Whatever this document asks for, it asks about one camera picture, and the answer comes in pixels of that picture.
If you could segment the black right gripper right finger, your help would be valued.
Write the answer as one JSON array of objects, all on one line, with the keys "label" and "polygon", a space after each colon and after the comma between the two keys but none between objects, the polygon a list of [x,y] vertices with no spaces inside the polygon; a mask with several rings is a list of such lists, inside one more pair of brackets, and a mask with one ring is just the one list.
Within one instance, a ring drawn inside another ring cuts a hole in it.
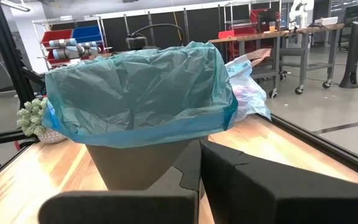
[{"label": "black right gripper right finger", "polygon": [[358,224],[358,184],[201,141],[215,224]]}]

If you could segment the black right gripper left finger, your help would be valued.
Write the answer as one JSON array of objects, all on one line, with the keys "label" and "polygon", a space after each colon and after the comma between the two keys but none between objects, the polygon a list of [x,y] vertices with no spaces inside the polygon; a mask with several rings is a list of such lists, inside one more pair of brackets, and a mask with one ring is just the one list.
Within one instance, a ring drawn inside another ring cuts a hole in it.
[{"label": "black right gripper left finger", "polygon": [[194,140],[146,190],[71,191],[46,200],[39,224],[198,224],[201,146]]}]

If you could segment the brown trash bin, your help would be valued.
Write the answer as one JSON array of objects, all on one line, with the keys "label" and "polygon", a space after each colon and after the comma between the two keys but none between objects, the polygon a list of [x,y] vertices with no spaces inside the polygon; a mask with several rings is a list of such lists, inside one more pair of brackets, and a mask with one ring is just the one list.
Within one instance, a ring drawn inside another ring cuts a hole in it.
[{"label": "brown trash bin", "polygon": [[169,168],[182,175],[180,186],[200,187],[200,141],[207,136],[141,147],[86,146],[109,190],[144,190]]}]

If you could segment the light blue trash bag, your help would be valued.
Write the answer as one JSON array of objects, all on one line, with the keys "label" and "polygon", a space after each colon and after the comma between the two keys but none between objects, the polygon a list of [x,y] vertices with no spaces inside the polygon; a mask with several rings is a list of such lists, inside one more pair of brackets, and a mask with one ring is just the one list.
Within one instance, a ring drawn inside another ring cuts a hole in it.
[{"label": "light blue trash bag", "polygon": [[269,57],[271,49],[259,49],[241,55],[225,64],[229,82],[238,102],[235,122],[244,120],[250,114],[259,114],[271,120],[270,110],[265,101],[266,92],[251,77],[255,66]]}]

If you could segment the teal trash bag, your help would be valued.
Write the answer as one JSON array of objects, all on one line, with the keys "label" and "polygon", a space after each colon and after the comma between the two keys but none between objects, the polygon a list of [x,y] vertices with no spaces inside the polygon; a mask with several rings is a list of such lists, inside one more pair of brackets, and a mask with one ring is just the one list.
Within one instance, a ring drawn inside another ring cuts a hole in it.
[{"label": "teal trash bag", "polygon": [[190,42],[132,50],[45,76],[42,123],[74,142],[129,148],[230,129],[238,102],[219,50]]}]

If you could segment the green artificial succulent plant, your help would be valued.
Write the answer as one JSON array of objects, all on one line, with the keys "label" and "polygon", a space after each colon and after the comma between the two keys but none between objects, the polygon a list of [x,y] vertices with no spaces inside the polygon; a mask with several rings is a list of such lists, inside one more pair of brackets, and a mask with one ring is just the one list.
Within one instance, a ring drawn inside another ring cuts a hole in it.
[{"label": "green artificial succulent plant", "polygon": [[37,136],[40,142],[55,144],[66,137],[42,124],[42,118],[47,105],[47,97],[36,98],[24,103],[24,107],[17,112],[17,125],[25,136]]}]

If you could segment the wooden table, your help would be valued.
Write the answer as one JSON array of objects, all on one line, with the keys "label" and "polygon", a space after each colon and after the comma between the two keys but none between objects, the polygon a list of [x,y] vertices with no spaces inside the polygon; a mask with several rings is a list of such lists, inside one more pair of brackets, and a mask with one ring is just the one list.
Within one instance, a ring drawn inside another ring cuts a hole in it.
[{"label": "wooden table", "polygon": [[[227,37],[224,39],[213,39],[211,43],[226,43],[226,42],[237,42],[239,44],[239,55],[245,54],[244,46],[245,42],[251,40],[263,40],[273,39],[273,53],[272,53],[272,68],[258,68],[256,74],[252,75],[252,78],[273,78],[273,88],[268,93],[270,98],[275,98],[278,94],[278,82],[280,81],[282,67],[298,67],[300,69],[299,84],[295,88],[295,93],[300,95],[304,92],[304,85],[306,80],[306,73],[308,71],[326,69],[327,78],[323,82],[323,88],[330,88],[332,85],[332,79],[334,75],[336,54],[337,54],[337,42],[339,40],[338,33],[344,27],[343,24],[331,24],[327,26],[314,26],[301,28],[297,30],[281,30],[275,32],[243,35],[237,37]],[[310,41],[310,35],[316,32],[331,32],[331,43],[329,48],[329,58],[327,63],[317,63],[313,65],[308,64],[308,46]],[[286,37],[291,37],[295,34],[301,35],[301,47],[288,49],[282,40]]]}]

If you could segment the blue storage bin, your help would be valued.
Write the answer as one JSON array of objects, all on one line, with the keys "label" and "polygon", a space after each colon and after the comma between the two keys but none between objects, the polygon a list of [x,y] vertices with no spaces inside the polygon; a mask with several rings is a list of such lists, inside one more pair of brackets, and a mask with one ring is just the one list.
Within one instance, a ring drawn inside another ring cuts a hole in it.
[{"label": "blue storage bin", "polygon": [[73,29],[71,37],[78,43],[102,41],[99,26],[76,27]]}]

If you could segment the red storage bin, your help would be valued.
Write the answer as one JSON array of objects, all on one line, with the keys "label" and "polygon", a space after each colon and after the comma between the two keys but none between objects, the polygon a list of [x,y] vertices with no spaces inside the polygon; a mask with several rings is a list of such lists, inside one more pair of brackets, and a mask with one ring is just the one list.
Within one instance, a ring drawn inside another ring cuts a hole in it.
[{"label": "red storage bin", "polygon": [[227,20],[224,16],[225,28],[219,32],[218,39],[279,31],[279,17],[280,14],[271,8],[252,9],[248,19]]},{"label": "red storage bin", "polygon": [[63,30],[51,30],[51,31],[46,31],[44,33],[44,36],[41,39],[41,43],[42,45],[47,49],[47,61],[50,64],[56,64],[56,63],[63,63],[63,62],[69,62],[68,59],[55,59],[55,57],[53,56],[53,52],[50,49],[51,46],[49,44],[49,42],[51,40],[59,40],[59,39],[70,39],[71,35],[72,35],[73,30],[72,29],[63,29]]}]

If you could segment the white robot figure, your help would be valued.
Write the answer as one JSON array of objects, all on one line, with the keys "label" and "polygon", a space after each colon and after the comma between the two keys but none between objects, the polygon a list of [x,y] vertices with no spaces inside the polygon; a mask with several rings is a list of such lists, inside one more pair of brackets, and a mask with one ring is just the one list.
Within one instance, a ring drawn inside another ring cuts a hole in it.
[{"label": "white robot figure", "polygon": [[308,27],[308,13],[313,8],[314,0],[293,0],[288,17],[288,28],[293,30]]}]

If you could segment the black partition panels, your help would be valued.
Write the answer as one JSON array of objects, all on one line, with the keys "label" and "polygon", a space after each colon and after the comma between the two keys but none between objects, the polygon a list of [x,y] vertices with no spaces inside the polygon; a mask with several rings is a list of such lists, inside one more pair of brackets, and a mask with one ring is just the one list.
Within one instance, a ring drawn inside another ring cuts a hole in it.
[{"label": "black partition panels", "polygon": [[154,24],[178,22],[184,29],[186,9],[190,39],[195,42],[217,38],[224,16],[216,0],[50,0],[43,9],[48,19],[107,14],[103,24],[108,47],[118,52],[127,50],[125,23],[134,32],[149,24],[148,13]]}]

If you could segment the black pedestal stand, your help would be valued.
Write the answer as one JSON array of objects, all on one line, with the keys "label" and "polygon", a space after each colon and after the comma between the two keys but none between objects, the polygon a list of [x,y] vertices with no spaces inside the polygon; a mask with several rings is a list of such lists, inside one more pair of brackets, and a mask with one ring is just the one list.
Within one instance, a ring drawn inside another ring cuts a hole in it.
[{"label": "black pedestal stand", "polygon": [[339,84],[340,88],[358,88],[357,82],[358,65],[358,22],[351,25],[351,38],[348,45],[347,60],[344,76]]}]

